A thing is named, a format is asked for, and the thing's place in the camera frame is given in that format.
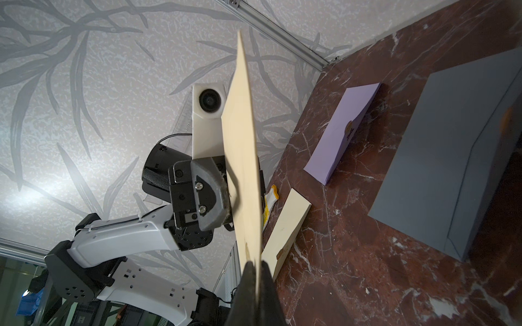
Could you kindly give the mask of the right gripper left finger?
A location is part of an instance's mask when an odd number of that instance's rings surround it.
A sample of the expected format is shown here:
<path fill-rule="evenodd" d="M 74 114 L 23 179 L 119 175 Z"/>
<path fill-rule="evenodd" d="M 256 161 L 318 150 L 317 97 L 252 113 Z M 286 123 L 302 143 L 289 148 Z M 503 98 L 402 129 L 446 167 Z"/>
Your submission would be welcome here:
<path fill-rule="evenodd" d="M 257 322 L 256 269 L 247 262 L 225 326 L 255 326 Z"/>

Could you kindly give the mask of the grey envelope with gold seal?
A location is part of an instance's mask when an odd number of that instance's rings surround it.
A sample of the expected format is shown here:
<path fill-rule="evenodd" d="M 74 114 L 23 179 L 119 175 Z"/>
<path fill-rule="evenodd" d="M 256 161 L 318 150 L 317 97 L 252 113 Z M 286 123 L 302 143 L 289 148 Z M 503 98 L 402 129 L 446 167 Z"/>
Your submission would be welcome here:
<path fill-rule="evenodd" d="M 520 134 L 520 48 L 431 74 L 369 215 L 465 260 Z"/>

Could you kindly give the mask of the pale yellow envelope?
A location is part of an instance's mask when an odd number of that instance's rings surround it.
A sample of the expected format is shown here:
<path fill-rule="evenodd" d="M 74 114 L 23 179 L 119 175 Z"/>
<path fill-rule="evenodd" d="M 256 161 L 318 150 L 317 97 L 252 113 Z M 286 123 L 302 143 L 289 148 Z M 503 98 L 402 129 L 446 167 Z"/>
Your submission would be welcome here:
<path fill-rule="evenodd" d="M 277 223 L 262 252 L 262 260 L 269 266 L 275 281 L 295 240 L 311 203 L 295 189 L 291 189 Z"/>

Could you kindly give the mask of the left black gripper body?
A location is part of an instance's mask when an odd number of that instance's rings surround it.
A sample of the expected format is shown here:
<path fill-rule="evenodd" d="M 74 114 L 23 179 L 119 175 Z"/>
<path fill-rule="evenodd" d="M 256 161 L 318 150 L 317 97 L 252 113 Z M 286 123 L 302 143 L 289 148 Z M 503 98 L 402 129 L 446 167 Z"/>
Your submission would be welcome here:
<path fill-rule="evenodd" d="M 214 156 L 212 158 L 224 158 L 224 156 Z M 178 229 L 188 227 L 189 225 L 198 225 L 190 169 L 191 161 L 179 161 L 169 169 L 169 191 L 173 212 L 175 213 L 175 226 Z"/>

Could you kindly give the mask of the tan kraft envelope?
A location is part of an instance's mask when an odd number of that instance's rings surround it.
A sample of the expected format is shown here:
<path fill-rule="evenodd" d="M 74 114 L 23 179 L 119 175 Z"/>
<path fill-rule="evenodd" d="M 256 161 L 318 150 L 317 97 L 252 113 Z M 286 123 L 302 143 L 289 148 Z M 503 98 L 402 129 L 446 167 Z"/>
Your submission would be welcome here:
<path fill-rule="evenodd" d="M 259 302 L 262 194 L 246 53 L 237 32 L 235 73 L 222 114 L 228 191 L 241 268 L 254 265 L 254 302 Z"/>

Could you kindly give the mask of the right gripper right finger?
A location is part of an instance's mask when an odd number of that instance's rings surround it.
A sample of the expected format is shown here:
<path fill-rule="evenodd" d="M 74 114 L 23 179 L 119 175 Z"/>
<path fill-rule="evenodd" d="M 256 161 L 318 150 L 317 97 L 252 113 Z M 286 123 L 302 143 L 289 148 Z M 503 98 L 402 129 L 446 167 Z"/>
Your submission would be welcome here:
<path fill-rule="evenodd" d="M 268 263 L 262 261 L 259 286 L 259 325 L 287 326 Z"/>

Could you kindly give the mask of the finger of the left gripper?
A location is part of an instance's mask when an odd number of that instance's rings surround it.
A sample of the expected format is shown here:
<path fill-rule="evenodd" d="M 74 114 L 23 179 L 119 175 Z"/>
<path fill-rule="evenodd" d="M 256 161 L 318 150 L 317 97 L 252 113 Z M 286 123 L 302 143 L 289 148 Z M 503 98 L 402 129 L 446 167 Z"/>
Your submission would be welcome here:
<path fill-rule="evenodd" d="M 200 158 L 190 162 L 198 226 L 212 231 L 232 223 L 225 158 Z"/>

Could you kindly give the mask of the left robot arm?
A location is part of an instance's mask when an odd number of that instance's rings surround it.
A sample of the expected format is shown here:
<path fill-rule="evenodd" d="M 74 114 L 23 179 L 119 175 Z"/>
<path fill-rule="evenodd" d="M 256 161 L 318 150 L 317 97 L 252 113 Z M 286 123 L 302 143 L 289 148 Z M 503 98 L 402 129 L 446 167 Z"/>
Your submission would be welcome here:
<path fill-rule="evenodd" d="M 111 221 L 87 215 L 74 238 L 44 259 L 54 288 L 66 300 L 121 302 L 174 325 L 224 325 L 229 308 L 216 294 L 176 285 L 132 260 L 148 251 L 190 253 L 210 244 L 216 228 L 231 224 L 223 138 L 196 136 L 190 156 L 158 142 L 142 182 L 164 206 Z"/>

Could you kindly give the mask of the lilac envelope with gold seal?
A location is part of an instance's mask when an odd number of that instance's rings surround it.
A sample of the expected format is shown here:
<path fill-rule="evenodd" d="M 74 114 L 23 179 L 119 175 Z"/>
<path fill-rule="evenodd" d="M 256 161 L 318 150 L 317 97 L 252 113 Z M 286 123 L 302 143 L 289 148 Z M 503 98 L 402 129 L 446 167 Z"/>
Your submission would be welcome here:
<path fill-rule="evenodd" d="M 327 185 L 381 84 L 346 89 L 304 170 Z"/>

